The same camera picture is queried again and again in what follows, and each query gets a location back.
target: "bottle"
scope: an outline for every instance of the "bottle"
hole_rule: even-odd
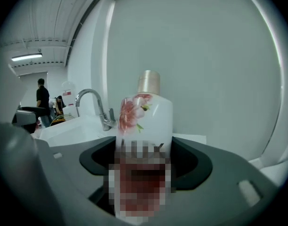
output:
[[[172,102],[160,96],[160,75],[145,71],[138,93],[121,103],[114,166],[114,209],[133,225],[147,222],[170,192]]]

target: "sink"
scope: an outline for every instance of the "sink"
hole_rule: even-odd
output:
[[[43,129],[39,139],[53,147],[115,136],[116,133],[114,128],[103,131],[99,116],[81,116]]]

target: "ceiling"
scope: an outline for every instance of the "ceiling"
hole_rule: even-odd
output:
[[[13,68],[62,66],[74,23],[87,0],[20,0],[0,30],[0,48]],[[12,57],[42,53],[13,62]]]

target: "fluorescent light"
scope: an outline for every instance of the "fluorescent light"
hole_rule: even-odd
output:
[[[28,58],[40,58],[40,57],[42,57],[42,54],[31,54],[31,55],[21,55],[21,56],[13,57],[11,59],[12,61],[19,61],[19,60],[28,59]]]

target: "chrome faucet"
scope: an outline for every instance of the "chrome faucet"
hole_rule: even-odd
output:
[[[101,97],[97,91],[95,91],[93,89],[83,89],[81,92],[78,93],[78,95],[75,98],[75,106],[79,107],[81,98],[87,93],[92,93],[96,96],[96,99],[98,102],[99,113],[100,113],[99,117],[100,117],[100,121],[102,123],[102,129],[104,131],[107,131],[107,130],[110,130],[112,127],[115,127],[117,123],[115,121],[114,111],[112,108],[109,109],[111,119],[108,119],[106,113],[103,110]]]

